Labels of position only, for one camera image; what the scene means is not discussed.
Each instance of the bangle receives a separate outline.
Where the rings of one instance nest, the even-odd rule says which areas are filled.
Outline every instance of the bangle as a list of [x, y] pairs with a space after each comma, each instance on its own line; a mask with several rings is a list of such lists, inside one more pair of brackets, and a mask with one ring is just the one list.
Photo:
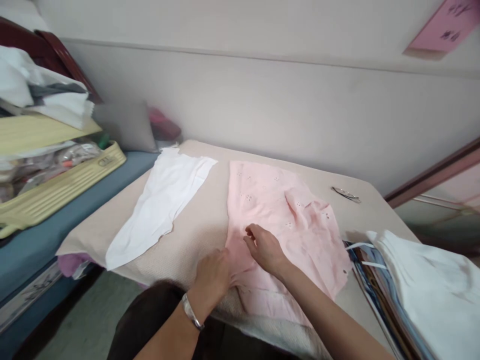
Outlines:
[[192, 324], [195, 325], [198, 331], [202, 331], [205, 327], [205, 324], [200, 325], [200, 322], [198, 321], [197, 317], [194, 314], [194, 311], [192, 310], [192, 307], [190, 306], [190, 301], [187, 297], [187, 293], [183, 294], [181, 302], [183, 303], [183, 311], [185, 311], [185, 314], [191, 320]]

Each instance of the door frame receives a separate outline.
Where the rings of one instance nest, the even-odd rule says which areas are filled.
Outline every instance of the door frame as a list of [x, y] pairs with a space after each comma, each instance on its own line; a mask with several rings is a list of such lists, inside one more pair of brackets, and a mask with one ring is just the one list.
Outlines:
[[385, 196], [393, 208], [480, 164], [480, 137]]

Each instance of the white string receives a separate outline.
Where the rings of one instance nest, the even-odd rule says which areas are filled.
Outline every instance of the white string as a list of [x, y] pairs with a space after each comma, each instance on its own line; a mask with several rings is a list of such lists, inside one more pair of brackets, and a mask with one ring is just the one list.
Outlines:
[[385, 265], [377, 264], [376, 262], [362, 261], [361, 263], [363, 265], [371, 266], [371, 267], [374, 267], [374, 268], [380, 268], [380, 269], [388, 270]]
[[375, 249], [375, 246], [373, 246], [372, 244], [369, 244], [368, 242], [356, 242], [356, 243], [346, 247], [345, 250], [355, 249], [355, 248], [361, 247], [363, 245], [368, 246], [369, 248]]

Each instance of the stack of folded clothes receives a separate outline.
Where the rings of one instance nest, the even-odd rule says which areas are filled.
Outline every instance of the stack of folded clothes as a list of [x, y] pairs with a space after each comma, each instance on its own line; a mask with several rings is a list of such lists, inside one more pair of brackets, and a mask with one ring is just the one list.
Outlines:
[[462, 255], [369, 231], [345, 246], [397, 359], [478, 359], [480, 269]]

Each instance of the pink fabric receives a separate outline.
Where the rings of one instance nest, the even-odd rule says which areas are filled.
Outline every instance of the pink fabric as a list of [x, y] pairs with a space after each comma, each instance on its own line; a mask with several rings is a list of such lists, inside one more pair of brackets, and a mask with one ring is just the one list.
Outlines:
[[251, 223], [269, 230], [288, 259], [335, 300], [351, 263], [332, 207], [293, 172], [230, 161], [227, 210], [225, 246], [231, 254], [233, 285], [246, 312], [311, 326], [283, 284], [255, 262], [243, 237]]
[[75, 274], [75, 271], [77, 271], [78, 267], [82, 263], [89, 261], [95, 264], [95, 261], [86, 252], [60, 255], [58, 256], [57, 261], [58, 268], [60, 269], [63, 276], [67, 278]]

